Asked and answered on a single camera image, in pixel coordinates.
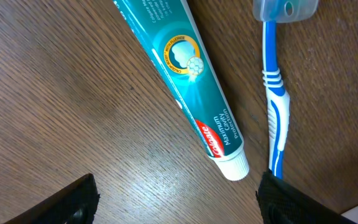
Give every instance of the blue and white toothbrush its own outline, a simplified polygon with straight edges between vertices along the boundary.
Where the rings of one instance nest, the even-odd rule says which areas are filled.
[[[264,85],[266,87],[269,162],[273,175],[283,178],[283,155],[290,123],[290,95],[284,88],[276,59],[276,22],[264,22],[263,31]]]
[[[263,61],[269,136],[268,168],[283,178],[284,146],[290,123],[290,95],[284,88],[276,56],[276,22],[295,22],[311,17],[318,0],[254,0],[254,17],[264,22]]]

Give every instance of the toothpaste tube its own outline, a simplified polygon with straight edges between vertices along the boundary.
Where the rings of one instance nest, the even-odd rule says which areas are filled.
[[[186,0],[113,1],[229,180],[249,172],[244,140]]]

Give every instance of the red colgate label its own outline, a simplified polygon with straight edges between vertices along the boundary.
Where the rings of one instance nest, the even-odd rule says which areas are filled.
[[[202,123],[201,121],[196,120],[196,123],[209,148],[211,149],[213,156],[216,158],[224,156],[223,143],[218,134],[216,134],[212,128],[208,127],[208,125]]]

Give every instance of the white tube cap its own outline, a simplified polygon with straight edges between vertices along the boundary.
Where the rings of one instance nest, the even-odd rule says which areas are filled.
[[[215,161],[227,180],[241,180],[249,172],[246,153],[242,150],[238,155],[228,161]]]

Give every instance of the wooden surface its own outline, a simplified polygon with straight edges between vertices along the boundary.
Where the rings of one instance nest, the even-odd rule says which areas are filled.
[[[110,0],[0,0],[0,223],[91,172],[95,223],[261,223],[268,161],[262,24],[252,1],[189,0],[246,140],[227,181]],[[358,1],[278,26],[291,95],[285,180],[335,212],[358,204]]]

